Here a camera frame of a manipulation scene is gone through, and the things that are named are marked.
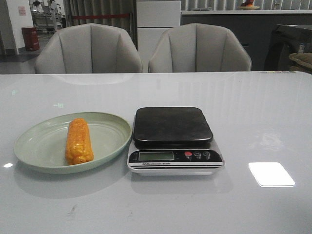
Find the orange corn cob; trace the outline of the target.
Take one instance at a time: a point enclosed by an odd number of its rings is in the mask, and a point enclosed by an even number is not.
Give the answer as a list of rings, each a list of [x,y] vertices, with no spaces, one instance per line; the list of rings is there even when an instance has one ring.
[[[65,158],[68,165],[82,164],[94,159],[88,123],[83,118],[75,118],[69,124]]]

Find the black electronic kitchen scale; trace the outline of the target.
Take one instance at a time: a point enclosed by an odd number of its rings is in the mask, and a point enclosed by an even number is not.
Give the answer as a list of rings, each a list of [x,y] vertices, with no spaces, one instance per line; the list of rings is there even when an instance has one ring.
[[[199,108],[143,107],[134,118],[127,166],[142,176],[206,176],[225,161]]]

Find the right grey upholstered chair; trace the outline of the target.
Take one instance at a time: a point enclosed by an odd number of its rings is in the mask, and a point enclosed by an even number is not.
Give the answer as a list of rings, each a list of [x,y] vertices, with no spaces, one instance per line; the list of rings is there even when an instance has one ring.
[[[148,63],[150,73],[250,71],[252,60],[228,28],[191,23],[165,31]]]

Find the grey upholstered chair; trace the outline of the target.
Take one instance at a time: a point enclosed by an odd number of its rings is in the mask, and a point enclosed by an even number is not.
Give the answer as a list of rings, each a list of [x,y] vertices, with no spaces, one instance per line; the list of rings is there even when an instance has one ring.
[[[37,57],[35,72],[141,73],[142,61],[126,30],[88,23],[55,32]]]
[[[150,73],[250,71],[252,60],[228,28],[191,23],[165,31],[148,63]]]

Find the left grey upholstered chair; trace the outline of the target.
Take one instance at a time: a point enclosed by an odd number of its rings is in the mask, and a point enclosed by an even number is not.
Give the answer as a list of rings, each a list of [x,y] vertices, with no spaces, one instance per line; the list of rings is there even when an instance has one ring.
[[[35,72],[141,73],[142,61],[126,30],[88,23],[55,32],[37,57]]]

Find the white cabinet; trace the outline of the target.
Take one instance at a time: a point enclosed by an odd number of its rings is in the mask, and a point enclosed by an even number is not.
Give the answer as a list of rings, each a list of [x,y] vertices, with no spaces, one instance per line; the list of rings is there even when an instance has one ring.
[[[144,73],[162,33],[180,25],[180,12],[179,0],[136,1],[137,49]]]

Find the light green plate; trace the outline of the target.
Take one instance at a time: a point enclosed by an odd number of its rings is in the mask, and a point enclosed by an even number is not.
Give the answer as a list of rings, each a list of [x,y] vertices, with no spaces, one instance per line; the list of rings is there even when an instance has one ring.
[[[69,124],[75,118],[83,118],[88,123],[94,160],[68,165],[65,145]],[[73,113],[31,127],[17,139],[14,153],[32,170],[48,174],[72,174],[109,162],[124,150],[131,135],[131,125],[121,117],[99,112]]]

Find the red barrier tape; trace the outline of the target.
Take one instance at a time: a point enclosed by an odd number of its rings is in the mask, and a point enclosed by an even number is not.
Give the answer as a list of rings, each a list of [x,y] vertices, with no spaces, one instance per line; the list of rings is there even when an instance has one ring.
[[[113,15],[71,16],[73,20],[123,19],[130,18],[131,13]]]

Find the dark grey counter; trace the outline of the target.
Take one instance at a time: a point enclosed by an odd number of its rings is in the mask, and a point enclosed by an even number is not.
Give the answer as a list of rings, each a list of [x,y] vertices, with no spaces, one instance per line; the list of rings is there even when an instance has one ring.
[[[271,33],[277,25],[312,25],[311,10],[182,11],[182,24],[202,23],[233,31],[252,59],[253,71],[265,71]]]

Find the plate with fruit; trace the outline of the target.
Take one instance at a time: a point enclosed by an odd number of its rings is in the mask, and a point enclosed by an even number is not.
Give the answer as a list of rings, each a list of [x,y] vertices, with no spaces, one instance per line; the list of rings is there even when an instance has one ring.
[[[254,5],[254,0],[244,0],[239,6],[240,10],[257,10],[260,6]]]

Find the red trash bin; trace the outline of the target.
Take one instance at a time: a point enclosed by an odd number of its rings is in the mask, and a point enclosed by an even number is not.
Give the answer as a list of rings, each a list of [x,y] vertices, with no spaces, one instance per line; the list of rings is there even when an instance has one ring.
[[[26,51],[39,50],[39,40],[35,27],[27,26],[22,28],[22,35]]]

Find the black appliance at right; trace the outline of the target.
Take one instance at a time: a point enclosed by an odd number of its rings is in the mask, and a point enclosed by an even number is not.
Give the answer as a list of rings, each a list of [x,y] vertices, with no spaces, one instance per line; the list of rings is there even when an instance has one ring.
[[[269,50],[265,59],[265,71],[289,70],[293,62],[292,53],[310,53],[312,51],[311,25],[279,24],[271,33]]]

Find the beige cushion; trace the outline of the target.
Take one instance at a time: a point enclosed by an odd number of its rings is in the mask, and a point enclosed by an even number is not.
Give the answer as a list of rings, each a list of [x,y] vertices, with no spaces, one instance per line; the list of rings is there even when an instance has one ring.
[[[292,61],[290,71],[312,73],[312,53],[292,53],[289,59]]]

